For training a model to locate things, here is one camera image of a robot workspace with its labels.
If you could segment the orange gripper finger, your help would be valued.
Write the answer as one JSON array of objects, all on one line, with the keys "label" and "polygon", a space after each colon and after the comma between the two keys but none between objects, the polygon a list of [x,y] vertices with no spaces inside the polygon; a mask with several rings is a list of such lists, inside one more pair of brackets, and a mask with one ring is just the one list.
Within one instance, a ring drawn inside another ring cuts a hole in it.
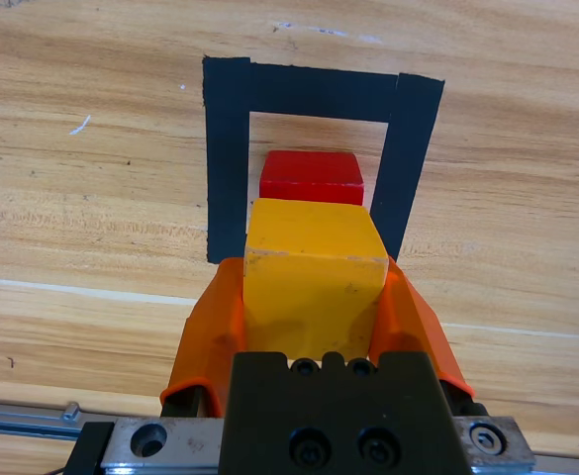
[{"label": "orange gripper finger", "polygon": [[246,350],[243,260],[223,260],[186,320],[166,389],[164,417],[225,414],[234,356]]},{"label": "orange gripper finger", "polygon": [[397,265],[389,260],[385,284],[377,307],[368,357],[376,363],[384,352],[425,353],[451,412],[458,417],[486,416],[475,401],[434,310]]}]

